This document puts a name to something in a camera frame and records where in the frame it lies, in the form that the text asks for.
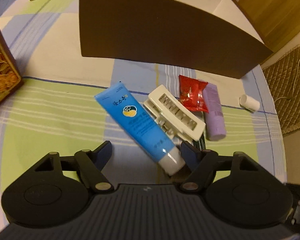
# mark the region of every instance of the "metal screw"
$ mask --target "metal screw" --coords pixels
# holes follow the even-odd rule
[[[99,182],[95,185],[97,190],[108,190],[111,188],[111,184],[108,182]]]
[[[199,188],[199,185],[195,182],[186,182],[182,185],[185,190],[196,190]]]

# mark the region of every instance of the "white bottle cap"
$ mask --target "white bottle cap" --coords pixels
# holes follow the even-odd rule
[[[252,112],[258,111],[260,108],[260,102],[247,95],[242,95],[239,99],[239,103],[245,109],[248,109]]]
[[[185,164],[177,147],[173,147],[172,150],[159,161],[159,165],[169,176],[178,172]]]

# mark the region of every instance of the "blue tube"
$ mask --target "blue tube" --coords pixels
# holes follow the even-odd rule
[[[123,83],[118,82],[94,98],[169,175],[183,167],[179,150]]]

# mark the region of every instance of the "blue stripe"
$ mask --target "blue stripe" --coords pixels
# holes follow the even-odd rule
[[[108,87],[102,87],[102,86],[95,86],[95,85],[88,85],[88,84],[81,84],[81,83],[72,83],[72,82],[64,82],[64,81],[56,81],[56,80],[42,79],[42,78],[29,77],[29,76],[25,76],[23,78],[34,79],[34,80],[39,80],[39,81],[44,81],[44,82],[51,82],[51,83],[75,85],[75,86],[84,86],[84,87],[102,88],[102,89],[107,89],[108,88]],[[149,93],[139,92],[139,91],[133,91],[133,90],[129,90],[129,92],[133,93],[133,94],[139,94],[139,95],[145,95],[145,96],[149,95]],[[246,109],[241,108],[241,107],[227,106],[227,105],[222,105],[222,106],[247,111]],[[277,115],[277,114],[274,114],[274,113],[268,113],[268,112],[264,112],[264,111],[257,111],[257,112],[264,113],[264,114]]]
[[[33,20],[33,18],[47,5],[48,2],[50,2],[51,0],[48,0],[44,5],[42,5],[40,7],[40,9],[29,19],[29,21],[25,24],[25,26],[21,29],[21,31],[17,34],[17,36],[15,37],[15,39],[11,42],[10,44],[10,48],[13,46],[13,44],[16,42],[16,40],[19,38],[19,36],[21,35],[21,33],[23,33],[23,31],[25,30],[25,28],[27,28],[27,26],[30,24],[30,22]]]
[[[262,104],[262,107],[264,109],[264,106],[263,106],[263,102],[262,102],[262,97],[261,97],[261,94],[260,94],[260,90],[259,90],[259,87],[258,87],[258,84],[257,84],[257,79],[253,73],[253,70],[252,71],[252,74],[254,76],[254,80],[256,81],[256,85],[257,85],[257,88],[258,88],[258,92],[259,92],[259,95],[260,95],[260,98],[261,98],[261,104]],[[269,132],[269,138],[270,138],[270,144],[271,144],[271,152],[272,152],[272,161],[273,161],[273,175],[275,175],[275,167],[274,167],[274,156],[273,156],[273,147],[272,147],[272,140],[271,140],[271,134],[270,134],[270,128],[269,128],[269,124],[268,124],[268,119],[267,119],[267,115],[265,114],[265,117],[266,117],[266,122],[267,122],[267,127],[268,127],[268,132]]]
[[[41,13],[37,15],[11,47],[11,53],[16,59],[21,74],[26,69],[27,63],[42,37],[59,16],[59,13]]]

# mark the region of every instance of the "bed sheet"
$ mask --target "bed sheet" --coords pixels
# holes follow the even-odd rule
[[[161,84],[178,96],[180,74],[218,86],[227,136],[218,142],[207,140],[207,148],[221,155],[243,151],[286,181],[280,124],[260,66],[238,80],[171,65],[82,57],[78,7],[79,0],[17,0],[0,18],[0,29],[25,81],[0,106],[0,198],[48,152],[73,155],[95,149],[104,140],[112,142],[114,152],[102,172],[114,185],[167,183],[157,165],[93,96],[119,80],[139,102]],[[242,109],[242,94],[259,100],[260,110],[252,114]],[[218,178],[226,175],[218,172]],[[0,230],[7,223],[0,205]]]

